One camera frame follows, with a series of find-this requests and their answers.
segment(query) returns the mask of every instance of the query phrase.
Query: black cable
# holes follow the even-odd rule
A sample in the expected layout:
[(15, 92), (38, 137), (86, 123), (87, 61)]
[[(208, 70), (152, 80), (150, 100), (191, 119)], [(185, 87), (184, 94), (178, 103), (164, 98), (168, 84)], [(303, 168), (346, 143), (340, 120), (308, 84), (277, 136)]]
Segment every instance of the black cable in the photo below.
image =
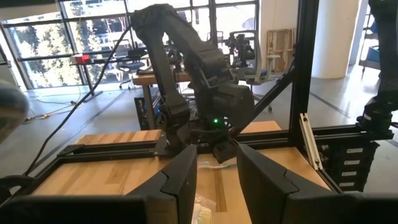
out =
[(52, 136), (54, 136), (61, 128), (62, 126), (69, 120), (70, 116), (73, 114), (73, 112), (75, 112), (75, 110), (95, 91), (95, 89), (97, 88), (97, 86), (100, 84), (102, 77), (104, 76), (106, 67), (108, 66), (109, 62), (112, 59), (113, 54), (115, 53), (117, 47), (119, 46), (120, 42), (123, 40), (123, 37), (127, 34), (127, 32), (131, 29), (131, 25), (128, 26), (128, 28), (122, 33), (122, 35), (120, 36), (118, 42), (115, 44), (114, 48), (112, 49), (108, 59), (106, 60), (104, 67), (102, 68), (102, 71), (99, 75), (99, 78), (97, 80), (97, 82), (94, 84), (93, 88), (79, 101), (75, 104), (75, 106), (72, 108), (72, 110), (68, 113), (68, 115), (65, 117), (65, 119), (61, 122), (61, 124), (55, 128), (55, 130), (47, 137), (47, 139), (44, 141), (42, 147), (40, 148), (40, 151), (37, 153), (36, 158), (33, 160), (33, 162), (31, 163), (31, 165), (29, 166), (29, 168), (26, 170), (26, 172), (24, 173), (24, 175), (29, 175), (29, 173), (32, 171), (33, 167), (35, 166), (37, 160), (39, 160), (40, 156), (42, 155), (45, 146), (47, 145), (47, 143), (50, 141), (50, 139), (52, 138)]

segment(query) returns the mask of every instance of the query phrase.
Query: gray floor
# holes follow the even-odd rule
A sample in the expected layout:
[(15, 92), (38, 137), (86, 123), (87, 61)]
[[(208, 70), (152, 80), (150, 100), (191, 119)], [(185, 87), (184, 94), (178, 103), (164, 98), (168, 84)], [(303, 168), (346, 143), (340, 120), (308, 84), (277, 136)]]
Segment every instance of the gray floor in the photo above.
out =
[[(339, 80), (312, 79), (308, 113), (313, 127), (353, 124), (363, 112), (363, 106), (377, 92), (377, 71), (368, 70), (361, 76), (361, 67), (353, 67), (346, 78)], [(266, 93), (274, 82), (255, 86), (258, 94)], [(137, 90), (119, 90), (117, 85), (102, 86), (105, 92), (94, 100), (85, 103), (70, 118), (69, 122), (52, 138), (45, 148), (45, 160), (42, 165), (55, 157), (57, 152), (67, 144), (76, 141), (84, 134), (117, 133), (138, 131), (137, 114), (134, 97), (141, 93)], [(68, 102), (79, 97), (77, 87), (62, 90), (42, 90), (40, 100)], [(256, 121), (275, 120), (282, 129), (289, 126), (291, 86), (286, 88), (273, 102), (274, 112), (263, 111)], [(35, 114), (45, 114), (65, 105), (38, 102), (30, 94), (30, 104)], [(0, 176), (21, 174), (27, 169), (44, 139), (58, 126), (66, 114), (51, 116), (49, 119), (37, 119), (31, 124), (20, 126), (1, 145)], [(395, 141), (380, 141), (371, 173), (369, 174), (366, 192), (398, 193), (398, 151)]]

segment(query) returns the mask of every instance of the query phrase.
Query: wooden tabletop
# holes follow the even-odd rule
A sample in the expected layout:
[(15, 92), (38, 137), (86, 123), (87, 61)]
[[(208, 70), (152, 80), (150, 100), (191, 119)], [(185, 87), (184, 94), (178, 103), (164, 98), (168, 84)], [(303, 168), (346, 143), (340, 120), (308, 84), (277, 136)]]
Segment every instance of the wooden tabletop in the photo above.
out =
[[(280, 130), (275, 121), (251, 123), (243, 132)], [(118, 134), (83, 136), (78, 144), (152, 141), (160, 131), (139, 131)], [(302, 177), (327, 188), (326, 183), (294, 147), (260, 150), (261, 153)], [(216, 164), (211, 154), (198, 156), (198, 163)], [(161, 170), (168, 159), (145, 158), (121, 161), (85, 162), (60, 166), (34, 195), (111, 195), (126, 194)], [(216, 202), (214, 223), (250, 223), (250, 217), (239, 184), (236, 166), (224, 169), (199, 168), (197, 194)]]
[[(177, 73), (179, 82), (190, 82), (191, 76), (186, 72), (178, 72)], [(153, 85), (156, 84), (156, 78), (154, 74), (149, 75), (133, 75), (132, 82), (135, 85)]]

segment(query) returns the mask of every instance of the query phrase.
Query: white pillar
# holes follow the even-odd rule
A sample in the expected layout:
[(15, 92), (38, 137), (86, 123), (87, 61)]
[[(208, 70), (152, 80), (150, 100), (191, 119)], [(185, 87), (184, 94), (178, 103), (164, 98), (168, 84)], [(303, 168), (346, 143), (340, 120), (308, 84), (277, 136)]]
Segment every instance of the white pillar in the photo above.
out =
[(343, 78), (361, 0), (320, 0), (312, 77)]

